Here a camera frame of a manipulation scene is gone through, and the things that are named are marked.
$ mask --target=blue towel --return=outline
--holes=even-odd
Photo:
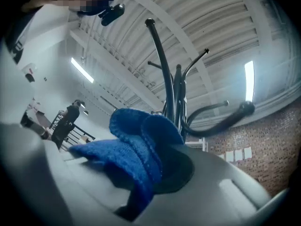
[[[75,145],[69,150],[95,163],[113,163],[123,169],[135,182],[142,212],[153,198],[153,185],[161,181],[162,164],[155,147],[183,145],[183,139],[166,117],[133,109],[116,110],[109,127],[118,139]]]

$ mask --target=white ceiling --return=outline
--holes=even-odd
[[[234,112],[245,100],[244,64],[254,61],[255,115],[266,116],[300,95],[300,39],[285,14],[272,0],[115,0],[125,14],[108,27],[98,17],[83,17],[70,31],[70,56],[78,62],[88,46],[84,69],[91,84],[76,76],[77,89],[99,110],[114,108],[151,111],[166,97],[162,72],[144,21],[151,17],[163,43],[172,74],[184,70],[205,48],[210,53],[187,78],[188,115],[194,110],[229,100],[230,105],[207,111],[192,124],[201,128]]]

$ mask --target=red brick wall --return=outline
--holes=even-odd
[[[251,147],[252,158],[232,162],[274,196],[287,187],[301,146],[301,98],[282,110],[250,124],[207,138],[216,155]]]

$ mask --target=white wall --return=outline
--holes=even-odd
[[[66,110],[75,99],[79,97],[76,90],[74,76],[81,76],[74,73],[70,58],[65,55],[64,41],[52,46],[35,57],[33,63],[37,67],[33,77],[35,82],[32,86],[35,90],[35,98],[41,103],[40,110],[52,121],[59,110]],[[75,124],[99,139],[115,138],[109,132],[109,116],[101,112],[89,101],[86,103],[86,110],[89,116],[83,113],[80,108],[80,116]]]

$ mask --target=fluorescent light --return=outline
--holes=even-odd
[[[254,64],[253,61],[245,64],[246,72],[246,101],[253,101],[254,94]]]
[[[85,76],[91,83],[93,83],[94,79],[75,61],[74,58],[71,58],[71,63]]]

